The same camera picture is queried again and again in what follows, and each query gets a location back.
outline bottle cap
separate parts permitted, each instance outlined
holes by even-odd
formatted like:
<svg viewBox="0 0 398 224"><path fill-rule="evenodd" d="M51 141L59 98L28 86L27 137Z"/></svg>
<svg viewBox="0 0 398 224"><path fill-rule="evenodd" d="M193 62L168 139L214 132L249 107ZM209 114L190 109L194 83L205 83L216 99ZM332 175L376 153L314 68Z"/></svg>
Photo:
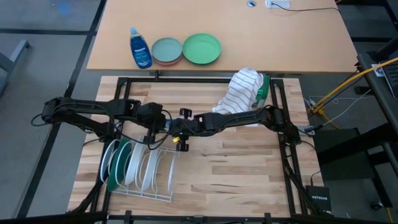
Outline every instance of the bottle cap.
<svg viewBox="0 0 398 224"><path fill-rule="evenodd" d="M132 28L130 28L130 32L131 32L132 34L136 34L136 33L137 33L137 30L136 30L135 27L132 27Z"/></svg>

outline yellow cable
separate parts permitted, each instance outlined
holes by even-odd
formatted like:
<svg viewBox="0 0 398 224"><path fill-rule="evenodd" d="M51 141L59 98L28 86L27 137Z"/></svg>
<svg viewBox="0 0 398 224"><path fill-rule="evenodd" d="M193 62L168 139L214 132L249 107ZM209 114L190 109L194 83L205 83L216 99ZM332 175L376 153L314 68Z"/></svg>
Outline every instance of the yellow cable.
<svg viewBox="0 0 398 224"><path fill-rule="evenodd" d="M359 78L359 77L365 75L365 74L368 73L368 72L371 72L371 71L373 71L373 70L376 70L376 69L378 69L378 68L381 68L381 67L383 67L383 66L385 66L385 65L388 65L388 64L390 64L390 63L394 63L394 62L396 62L396 61L398 61L398 57L396 57L396 58L394 58L394 59L391 59L391 60L389 60L389 61L387 61L387 62L384 62L384 63L382 63L382 64L380 64L380 65L378 65L378 66L375 66L375 67L373 67L373 68L369 68L369 69L367 69L367 70L365 70L365 71L363 71L363 72L360 72L360 73L358 73L357 75L355 75L355 76L353 76L353 77L347 79L347 81L345 81L345 82L343 82L342 84L340 84L337 88L335 88L334 90L332 90L329 94L327 94L327 95L326 95L325 97L323 97L320 101L318 101L318 103L316 103L315 105L313 105L312 107L310 107L310 109L308 109L307 112L308 112L308 113L311 112L312 109L318 107L321 103L323 103L325 100L327 100L331 95L335 94L338 90L340 90L340 89L343 88L345 85L347 85L347 84L349 84L350 82L352 82L353 80L355 80L355 79L357 79L357 78Z"/></svg>
<svg viewBox="0 0 398 224"><path fill-rule="evenodd" d="M394 223L392 220L392 215L389 207L387 207L387 213L388 213L388 219L390 219L390 223Z"/></svg>

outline green bowl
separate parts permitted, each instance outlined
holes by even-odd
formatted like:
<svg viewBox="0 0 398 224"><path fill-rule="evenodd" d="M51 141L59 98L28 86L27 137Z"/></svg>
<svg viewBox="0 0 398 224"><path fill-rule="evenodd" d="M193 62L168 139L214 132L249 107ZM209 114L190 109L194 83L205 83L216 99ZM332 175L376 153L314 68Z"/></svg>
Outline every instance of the green bowl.
<svg viewBox="0 0 398 224"><path fill-rule="evenodd" d="M206 65L220 56L221 44L210 34L194 34L185 40L182 52L190 62Z"/></svg>

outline power outlet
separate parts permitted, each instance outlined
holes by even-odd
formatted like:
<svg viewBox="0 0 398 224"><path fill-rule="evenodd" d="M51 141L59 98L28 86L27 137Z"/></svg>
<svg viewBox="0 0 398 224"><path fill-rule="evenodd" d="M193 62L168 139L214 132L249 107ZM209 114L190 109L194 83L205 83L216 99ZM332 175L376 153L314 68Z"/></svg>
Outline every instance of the power outlet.
<svg viewBox="0 0 398 224"><path fill-rule="evenodd" d="M268 1L268 0L266 0L266 7L268 7L268 8L279 8L279 6L284 7L284 8L290 8L290 1L274 1L274 0Z"/></svg>

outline bottle label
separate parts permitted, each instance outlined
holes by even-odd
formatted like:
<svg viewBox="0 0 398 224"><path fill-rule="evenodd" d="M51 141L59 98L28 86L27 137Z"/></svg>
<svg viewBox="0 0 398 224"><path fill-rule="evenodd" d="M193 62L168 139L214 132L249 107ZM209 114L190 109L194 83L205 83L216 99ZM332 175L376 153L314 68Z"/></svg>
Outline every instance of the bottle label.
<svg viewBox="0 0 398 224"><path fill-rule="evenodd" d="M143 50L145 50L145 47L143 47L143 48L141 48L141 49L138 49L138 50L134 50L135 52L140 52L140 51L143 51Z"/></svg>
<svg viewBox="0 0 398 224"><path fill-rule="evenodd" d="M145 50L145 48L135 50L136 62L141 66L146 66L147 64L149 64L149 59L150 59L149 55L144 50Z"/></svg>

